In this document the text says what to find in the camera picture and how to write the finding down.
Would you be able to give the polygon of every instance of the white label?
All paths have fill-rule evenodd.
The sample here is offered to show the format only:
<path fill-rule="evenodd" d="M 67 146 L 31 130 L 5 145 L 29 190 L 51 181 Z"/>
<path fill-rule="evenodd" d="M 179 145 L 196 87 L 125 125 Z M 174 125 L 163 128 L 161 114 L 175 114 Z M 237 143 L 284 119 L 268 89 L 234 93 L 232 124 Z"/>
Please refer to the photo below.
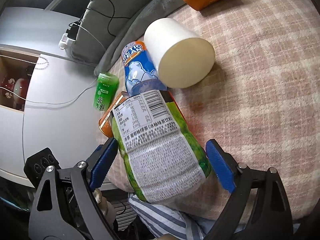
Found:
<path fill-rule="evenodd" d="M 205 180 L 198 160 L 159 90 L 113 110 L 132 173 L 150 203 L 172 201 Z"/>

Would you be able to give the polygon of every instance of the beverage can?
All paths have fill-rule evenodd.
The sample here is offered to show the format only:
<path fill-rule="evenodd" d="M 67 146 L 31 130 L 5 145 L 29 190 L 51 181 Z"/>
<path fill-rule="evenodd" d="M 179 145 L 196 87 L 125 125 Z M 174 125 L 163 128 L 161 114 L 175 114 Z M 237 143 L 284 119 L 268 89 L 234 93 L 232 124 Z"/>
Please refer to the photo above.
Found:
<path fill-rule="evenodd" d="M 158 73 L 142 41 L 127 44 L 121 52 L 121 59 L 124 64 L 125 87 L 130 96 L 152 89 L 167 90 L 159 80 Z"/>

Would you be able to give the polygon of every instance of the open shelf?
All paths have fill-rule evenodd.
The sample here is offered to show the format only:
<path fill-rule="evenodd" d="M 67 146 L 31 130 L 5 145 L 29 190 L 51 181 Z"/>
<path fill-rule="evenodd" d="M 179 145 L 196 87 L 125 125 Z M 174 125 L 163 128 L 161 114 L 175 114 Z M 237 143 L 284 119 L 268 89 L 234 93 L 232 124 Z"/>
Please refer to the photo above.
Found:
<path fill-rule="evenodd" d="M 25 98 L 36 64 L 3 57 L 2 55 L 34 63 L 37 62 L 38 57 L 0 49 L 0 87 L 6 87 Z M 0 89 L 0 105 L 23 111 L 24 104 L 24 100 L 18 98 L 10 91 Z"/>

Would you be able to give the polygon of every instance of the blue gripper pad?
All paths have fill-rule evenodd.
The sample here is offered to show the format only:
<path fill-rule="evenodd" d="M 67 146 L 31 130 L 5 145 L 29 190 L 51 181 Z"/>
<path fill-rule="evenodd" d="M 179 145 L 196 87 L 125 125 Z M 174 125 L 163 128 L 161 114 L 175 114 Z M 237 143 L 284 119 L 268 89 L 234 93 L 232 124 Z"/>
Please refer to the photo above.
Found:
<path fill-rule="evenodd" d="M 102 144 L 95 149 L 94 152 L 99 151 L 102 148 Z M 91 172 L 91 180 L 89 184 L 89 188 L 94 191 L 96 188 L 101 187 L 106 175 L 118 153 L 118 142 L 117 140 L 113 140 L 108 148 L 101 155 L 99 160 L 97 161 L 95 167 Z"/>
<path fill-rule="evenodd" d="M 230 167 L 225 162 L 212 141 L 207 141 L 205 144 L 205 151 L 221 185 L 225 190 L 229 191 L 229 193 L 232 193 L 235 190 L 236 185 L 234 183 L 234 174 Z"/>

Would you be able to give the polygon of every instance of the paper cup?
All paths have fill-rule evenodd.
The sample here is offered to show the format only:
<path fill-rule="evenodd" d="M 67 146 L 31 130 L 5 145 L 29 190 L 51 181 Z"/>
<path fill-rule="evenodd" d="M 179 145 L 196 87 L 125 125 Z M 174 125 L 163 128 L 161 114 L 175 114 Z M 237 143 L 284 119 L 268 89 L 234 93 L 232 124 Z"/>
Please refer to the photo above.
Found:
<path fill-rule="evenodd" d="M 144 43 L 159 79 L 170 88 L 198 83 L 215 61 L 212 45 L 173 19 L 162 18 L 151 23 Z"/>

